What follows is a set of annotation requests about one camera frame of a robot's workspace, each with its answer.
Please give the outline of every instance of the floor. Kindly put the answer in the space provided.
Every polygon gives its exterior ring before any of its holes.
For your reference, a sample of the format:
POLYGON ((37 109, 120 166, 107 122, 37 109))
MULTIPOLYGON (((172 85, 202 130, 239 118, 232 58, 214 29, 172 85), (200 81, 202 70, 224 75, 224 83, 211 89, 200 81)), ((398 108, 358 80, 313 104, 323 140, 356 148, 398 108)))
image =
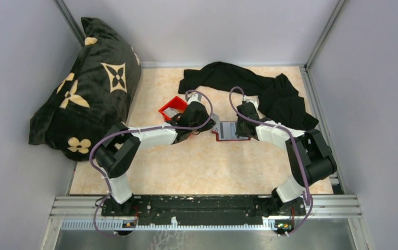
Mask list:
MULTIPOLYGON (((275 77, 284 73, 305 98, 299 67, 247 67, 256 74, 275 77)), ((177 94, 184 68, 143 69, 127 125, 156 126, 163 122, 158 110, 177 94)), ((221 121, 236 120, 228 92, 199 87, 212 101, 221 121)), ((234 94, 235 105, 241 95, 234 94)), ((134 194, 270 194, 291 174, 287 152, 256 140, 216 142, 211 132, 193 135, 175 145, 139 151, 127 171, 134 194)), ((314 183, 316 194, 332 194, 329 178, 314 183)), ((105 194, 107 186, 88 162, 79 162, 70 194, 105 194)))

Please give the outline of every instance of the red box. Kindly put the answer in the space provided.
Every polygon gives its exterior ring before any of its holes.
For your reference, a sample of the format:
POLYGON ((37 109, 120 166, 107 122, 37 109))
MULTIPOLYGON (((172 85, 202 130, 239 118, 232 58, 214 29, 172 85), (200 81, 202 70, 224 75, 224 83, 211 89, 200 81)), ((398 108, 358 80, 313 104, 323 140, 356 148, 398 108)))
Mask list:
POLYGON ((160 108, 159 113, 164 117, 164 121, 169 121, 171 120, 170 117, 168 117, 165 113, 164 110, 167 108, 174 108, 177 110, 185 111, 186 107, 188 104, 180 97, 175 96, 173 99, 171 99, 166 105, 164 105, 162 108, 160 108))

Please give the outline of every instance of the gray wall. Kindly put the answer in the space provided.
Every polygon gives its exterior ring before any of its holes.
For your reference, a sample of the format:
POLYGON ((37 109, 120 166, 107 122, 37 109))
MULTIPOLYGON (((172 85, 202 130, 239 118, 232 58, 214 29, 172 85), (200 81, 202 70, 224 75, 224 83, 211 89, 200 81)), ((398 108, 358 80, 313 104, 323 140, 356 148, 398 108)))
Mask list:
POLYGON ((38 249, 69 181, 73 162, 27 140, 30 117, 78 49, 53 1, 0 1, 0 249, 38 249))
POLYGON ((376 248, 398 249, 398 1, 350 1, 311 73, 376 248))
POLYGON ((143 66, 306 63, 338 0, 65 0, 77 21, 98 17, 143 66))

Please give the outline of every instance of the purple cable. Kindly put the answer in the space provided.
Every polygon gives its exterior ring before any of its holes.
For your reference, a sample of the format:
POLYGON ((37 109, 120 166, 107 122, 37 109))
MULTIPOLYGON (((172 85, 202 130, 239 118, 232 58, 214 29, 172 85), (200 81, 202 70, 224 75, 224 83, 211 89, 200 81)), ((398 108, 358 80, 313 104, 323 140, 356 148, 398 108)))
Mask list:
MULTIPOLYGON (((202 92, 197 91, 197 90, 188 90, 188 91, 186 91, 186 93, 185 93, 185 99, 187 99, 188 94, 191 93, 191 92, 195 92, 195 93, 197 93, 197 94, 203 96, 203 97, 208 101, 208 103, 210 104, 210 114, 212 114, 212 113, 213 113, 213 105, 212 105, 212 102, 211 102, 210 99, 209 99, 206 95, 204 95, 202 92)), ((103 203, 110 197, 110 195, 111 195, 111 185, 110 185, 110 183, 109 183, 108 180, 107 180, 107 175, 106 175, 99 167, 97 167, 97 166, 95 165, 95 163, 93 162, 93 159, 94 159, 94 156, 95 156, 96 151, 98 150, 98 148, 99 148, 105 141, 107 141, 107 140, 109 140, 109 139, 111 139, 111 138, 117 137, 117 136, 119 136, 119 135, 123 135, 123 134, 128 134, 128 133, 140 133, 140 132, 147 132, 147 131, 158 130, 158 129, 185 129, 185 130, 197 130, 197 129, 200 129, 200 128, 202 128, 203 126, 207 125, 207 123, 208 123, 210 120, 211 120, 211 115, 208 116, 207 120, 206 120, 203 124, 201 124, 201 125, 199 125, 199 126, 196 126, 196 127, 157 126, 157 127, 151 127, 151 128, 145 128, 145 129, 124 130, 124 131, 120 131, 120 132, 116 132, 116 133, 110 134, 110 135, 108 135, 108 136, 102 138, 98 143, 96 143, 96 144, 93 146, 92 150, 90 151, 89 162, 90 162, 90 165, 92 165, 92 167, 93 167, 94 169, 96 169, 98 172, 100 172, 100 173, 102 174, 103 178, 105 179, 105 182, 107 183, 107 187, 108 187, 108 194, 101 200, 101 202, 98 204, 97 208, 95 209, 95 214, 94 214, 94 216, 93 216, 93 225, 95 226, 95 230, 96 230, 99 234, 101 234, 102 236, 105 236, 105 237, 108 237, 108 238, 113 238, 113 237, 116 237, 116 236, 117 236, 117 235, 108 235, 108 234, 104 234, 103 232, 101 232, 101 231, 99 230, 98 226, 96 225, 96 214, 98 213, 98 210, 99 210, 99 208, 102 206, 102 204, 103 204, 103 203)))
MULTIPOLYGON (((245 119, 245 120, 247 120, 247 121, 250 121, 250 122, 253 122, 253 123, 257 123, 257 124, 260 124, 260 125, 265 125, 265 126, 272 127, 272 128, 275 127, 275 126, 273 126, 273 125, 271 125, 271 124, 268 124, 268 123, 265 123, 265 122, 261 122, 261 121, 256 121, 256 120, 253 120, 253 119, 251 119, 251 118, 249 118, 249 117, 246 117, 246 116, 244 116, 243 114, 241 114, 241 113, 235 108, 235 106, 233 105, 233 101, 231 100, 231 95, 233 94, 233 92, 234 92, 235 89, 240 90, 243 96, 245 96, 245 92, 244 92, 243 89, 242 89, 241 87, 239 87, 239 86, 235 86, 235 87, 233 87, 233 88, 230 90, 230 105, 231 105, 231 108, 233 108, 233 110, 236 112, 236 114, 238 114, 240 117, 242 117, 243 119, 245 119)), ((292 146, 293 146, 293 149, 294 149, 294 153, 295 153, 296 158, 297 158, 298 167, 300 168, 300 172, 301 172, 301 174, 302 174, 303 184, 305 185, 305 192, 304 192, 304 195, 303 195, 303 200, 304 200, 304 202, 305 202, 306 205, 309 205, 309 210, 308 210, 308 212, 306 213, 306 215, 305 215, 305 217, 303 218, 303 220, 297 225, 297 227, 294 228, 293 231, 291 231, 291 232, 288 234, 288 235, 291 235, 292 233, 294 233, 295 231, 297 231, 298 228, 300 228, 300 226, 306 221, 306 219, 308 218, 308 216, 311 214, 311 211, 313 210, 313 196, 311 195, 311 192, 309 191, 309 184, 308 184, 308 180, 306 179, 305 168, 303 167, 302 159, 301 159, 301 157, 300 157, 299 150, 297 149, 297 145, 296 145, 296 142, 295 142, 295 139, 294 139, 293 135, 292 135, 291 132, 290 132, 287 128, 285 128, 285 127, 277 126, 276 128, 285 131, 285 132, 288 134, 288 136, 290 137, 290 139, 291 139, 292 146)))

